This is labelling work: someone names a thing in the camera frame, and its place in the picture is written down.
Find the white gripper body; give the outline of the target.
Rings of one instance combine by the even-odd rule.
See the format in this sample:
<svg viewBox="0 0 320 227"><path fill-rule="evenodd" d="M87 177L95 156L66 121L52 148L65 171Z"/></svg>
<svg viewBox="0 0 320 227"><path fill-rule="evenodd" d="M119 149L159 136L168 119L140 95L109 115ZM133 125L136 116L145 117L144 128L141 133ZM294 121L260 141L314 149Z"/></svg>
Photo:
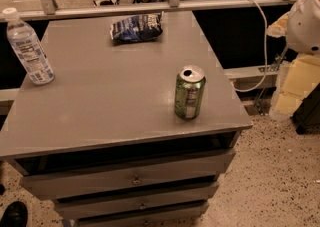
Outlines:
<svg viewBox="0 0 320 227"><path fill-rule="evenodd" d="M297 53L320 54L320 0L297 0L287 22L287 46Z"/></svg>

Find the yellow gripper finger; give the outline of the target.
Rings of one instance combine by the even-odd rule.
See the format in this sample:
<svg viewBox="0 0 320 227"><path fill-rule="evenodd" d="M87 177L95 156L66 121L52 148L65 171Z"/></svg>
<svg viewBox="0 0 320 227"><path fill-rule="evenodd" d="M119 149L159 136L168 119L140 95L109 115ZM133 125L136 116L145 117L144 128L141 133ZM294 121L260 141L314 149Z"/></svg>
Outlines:
<svg viewBox="0 0 320 227"><path fill-rule="evenodd" d="M284 61L271 99L270 118L284 121L291 117L319 83L319 56L299 54L292 62Z"/></svg>
<svg viewBox="0 0 320 227"><path fill-rule="evenodd" d="M267 35L274 38L280 38L285 36L287 34L288 17L289 13L285 13L281 17L279 17L275 22L269 25L267 28Z"/></svg>

